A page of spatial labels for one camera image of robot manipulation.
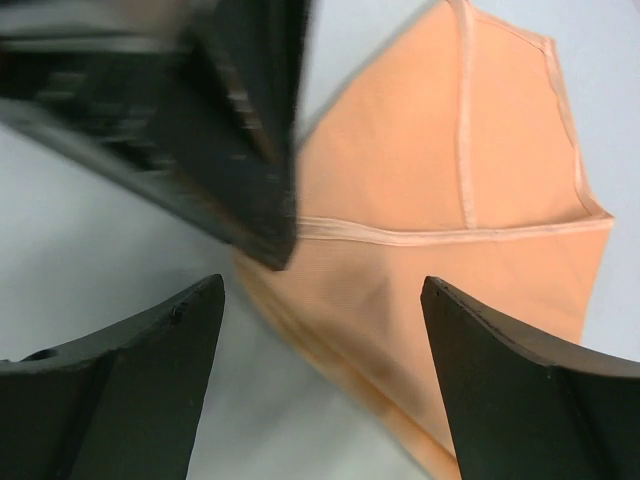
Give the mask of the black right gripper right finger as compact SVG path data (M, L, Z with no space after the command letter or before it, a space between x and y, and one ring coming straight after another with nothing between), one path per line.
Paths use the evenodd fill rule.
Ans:
M426 279L426 330L464 479L636 479L639 365Z

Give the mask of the orange cloth napkin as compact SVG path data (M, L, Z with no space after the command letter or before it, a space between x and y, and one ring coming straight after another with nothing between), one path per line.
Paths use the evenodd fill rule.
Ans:
M435 479L460 475L420 294L435 276L579 342L613 224L552 39L439 1L343 91L297 161L286 269L236 269L271 322Z

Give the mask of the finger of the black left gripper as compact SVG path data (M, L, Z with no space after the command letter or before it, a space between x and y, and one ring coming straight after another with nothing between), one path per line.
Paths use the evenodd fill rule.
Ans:
M5 1L1 120L281 270L309 14L306 1Z

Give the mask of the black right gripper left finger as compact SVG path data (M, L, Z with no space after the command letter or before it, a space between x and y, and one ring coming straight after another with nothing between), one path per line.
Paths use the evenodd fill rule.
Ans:
M183 479L225 304L209 276L76 340L1 364L5 479Z

